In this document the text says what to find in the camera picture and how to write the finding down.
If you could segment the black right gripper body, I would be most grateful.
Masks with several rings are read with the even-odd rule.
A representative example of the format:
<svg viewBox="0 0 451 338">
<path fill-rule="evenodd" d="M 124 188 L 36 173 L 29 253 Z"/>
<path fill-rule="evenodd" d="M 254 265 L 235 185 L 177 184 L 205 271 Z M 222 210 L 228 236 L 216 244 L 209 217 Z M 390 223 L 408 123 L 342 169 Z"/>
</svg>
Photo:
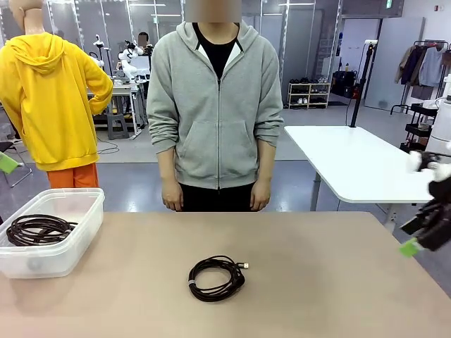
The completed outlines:
<svg viewBox="0 0 451 338">
<path fill-rule="evenodd" d="M 432 200 L 420 209 L 421 231 L 418 243 L 429 251 L 437 251 L 450 241 L 450 202 Z"/>
</svg>

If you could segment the person left hand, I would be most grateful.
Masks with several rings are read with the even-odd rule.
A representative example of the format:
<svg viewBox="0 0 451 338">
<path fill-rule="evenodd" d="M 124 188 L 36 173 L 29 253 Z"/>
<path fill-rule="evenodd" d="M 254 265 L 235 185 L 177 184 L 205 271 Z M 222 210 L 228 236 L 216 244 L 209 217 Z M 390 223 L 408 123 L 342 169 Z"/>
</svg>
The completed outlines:
<svg viewBox="0 0 451 338">
<path fill-rule="evenodd" d="M 261 211 L 264 209 L 271 198 L 271 181 L 258 179 L 251 191 L 250 208 L 252 211 Z"/>
</svg>

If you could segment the person right hand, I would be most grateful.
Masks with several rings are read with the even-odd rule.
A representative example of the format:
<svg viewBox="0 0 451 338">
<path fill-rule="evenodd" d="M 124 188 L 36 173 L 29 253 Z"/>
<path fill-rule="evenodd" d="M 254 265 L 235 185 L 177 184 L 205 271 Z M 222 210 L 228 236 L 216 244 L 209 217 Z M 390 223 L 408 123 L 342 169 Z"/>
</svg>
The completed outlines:
<svg viewBox="0 0 451 338">
<path fill-rule="evenodd" d="M 178 182 L 163 182 L 161 196 L 166 208 L 172 211 L 181 211 L 183 209 L 183 191 Z"/>
</svg>

